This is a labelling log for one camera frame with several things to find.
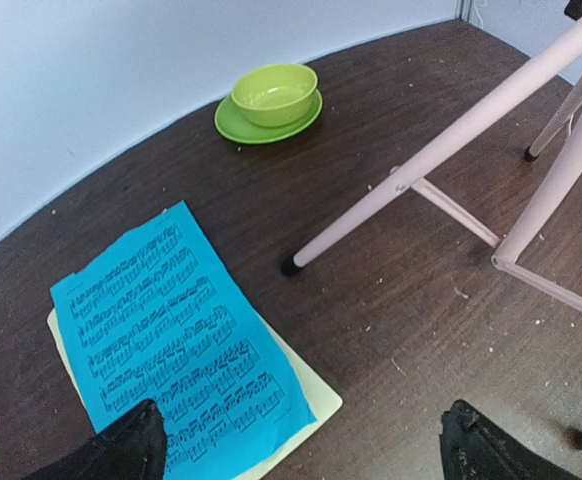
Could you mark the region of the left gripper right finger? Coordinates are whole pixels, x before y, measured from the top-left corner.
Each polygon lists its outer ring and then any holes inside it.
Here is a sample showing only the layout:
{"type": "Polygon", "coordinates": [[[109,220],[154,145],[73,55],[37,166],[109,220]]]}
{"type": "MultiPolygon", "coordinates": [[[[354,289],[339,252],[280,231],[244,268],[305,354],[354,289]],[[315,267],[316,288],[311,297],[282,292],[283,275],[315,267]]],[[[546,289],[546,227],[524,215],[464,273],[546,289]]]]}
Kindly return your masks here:
{"type": "Polygon", "coordinates": [[[446,479],[579,479],[526,448],[464,400],[454,401],[441,423],[446,479]]]}

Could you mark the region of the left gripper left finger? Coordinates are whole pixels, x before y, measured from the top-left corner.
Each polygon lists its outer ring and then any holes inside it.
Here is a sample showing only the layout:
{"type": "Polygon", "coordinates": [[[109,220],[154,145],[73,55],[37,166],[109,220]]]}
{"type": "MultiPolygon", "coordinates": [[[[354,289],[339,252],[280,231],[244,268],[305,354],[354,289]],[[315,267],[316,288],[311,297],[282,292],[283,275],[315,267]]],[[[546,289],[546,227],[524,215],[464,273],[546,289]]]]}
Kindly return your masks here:
{"type": "Polygon", "coordinates": [[[145,399],[74,452],[29,479],[162,479],[167,435],[157,404],[145,399]]]}

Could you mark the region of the blue sheet music paper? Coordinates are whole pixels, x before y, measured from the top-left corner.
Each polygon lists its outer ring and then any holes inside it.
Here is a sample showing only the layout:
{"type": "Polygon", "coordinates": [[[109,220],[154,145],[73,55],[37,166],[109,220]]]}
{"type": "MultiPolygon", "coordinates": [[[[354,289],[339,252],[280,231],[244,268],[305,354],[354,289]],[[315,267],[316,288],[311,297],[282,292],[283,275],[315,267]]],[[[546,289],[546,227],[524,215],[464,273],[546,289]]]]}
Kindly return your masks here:
{"type": "Polygon", "coordinates": [[[287,356],[184,203],[51,295],[94,428],[155,401],[169,479],[235,478],[315,420],[287,356]]]}

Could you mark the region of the yellow paper sheet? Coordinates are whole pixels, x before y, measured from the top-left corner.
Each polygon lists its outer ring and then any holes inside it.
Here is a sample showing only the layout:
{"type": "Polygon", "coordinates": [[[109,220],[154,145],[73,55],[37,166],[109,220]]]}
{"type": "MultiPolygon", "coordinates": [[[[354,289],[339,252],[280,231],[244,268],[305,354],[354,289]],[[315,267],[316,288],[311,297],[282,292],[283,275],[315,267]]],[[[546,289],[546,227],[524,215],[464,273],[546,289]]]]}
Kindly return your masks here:
{"type": "MultiPolygon", "coordinates": [[[[258,316],[260,322],[267,328],[268,332],[276,341],[281,351],[286,355],[290,366],[293,368],[297,376],[302,391],[305,394],[306,401],[312,413],[316,417],[316,421],[304,427],[293,437],[287,440],[270,457],[253,466],[249,470],[240,473],[237,476],[237,479],[262,479],[275,466],[277,466],[287,456],[294,452],[302,443],[309,439],[343,405],[343,400],[338,395],[338,393],[325,380],[323,380],[300,355],[298,355],[291,348],[291,346],[266,322],[266,320],[258,312],[256,312],[256,315],[258,316]]],[[[82,406],[90,418],[91,413],[89,412],[85,400],[83,399],[82,391],[70,365],[55,309],[49,313],[47,317],[47,325],[51,331],[58,354],[68,373],[72,385],[78,394],[82,406]]],[[[92,426],[95,426],[95,423],[91,418],[90,421],[92,426]]]]}

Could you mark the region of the green bowl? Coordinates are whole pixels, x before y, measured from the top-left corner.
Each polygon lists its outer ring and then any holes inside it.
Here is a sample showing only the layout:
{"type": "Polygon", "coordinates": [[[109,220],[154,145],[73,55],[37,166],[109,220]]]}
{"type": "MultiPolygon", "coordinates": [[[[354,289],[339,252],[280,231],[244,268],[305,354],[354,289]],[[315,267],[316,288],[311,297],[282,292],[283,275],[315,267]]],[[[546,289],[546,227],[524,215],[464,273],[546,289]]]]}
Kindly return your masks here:
{"type": "Polygon", "coordinates": [[[251,123],[265,128],[289,125],[310,110],[317,73],[301,64],[275,64],[253,70],[234,85],[230,98],[251,123]]]}

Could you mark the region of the right frame post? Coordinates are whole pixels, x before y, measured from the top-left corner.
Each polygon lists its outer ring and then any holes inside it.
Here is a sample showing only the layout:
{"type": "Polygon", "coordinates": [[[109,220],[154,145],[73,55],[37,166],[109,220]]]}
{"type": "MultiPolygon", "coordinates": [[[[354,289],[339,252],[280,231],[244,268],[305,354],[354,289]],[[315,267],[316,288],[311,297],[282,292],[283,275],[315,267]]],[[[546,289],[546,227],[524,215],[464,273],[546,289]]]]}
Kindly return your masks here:
{"type": "Polygon", "coordinates": [[[476,5],[476,0],[457,0],[456,18],[468,23],[473,22],[477,18],[475,14],[476,5]]]}

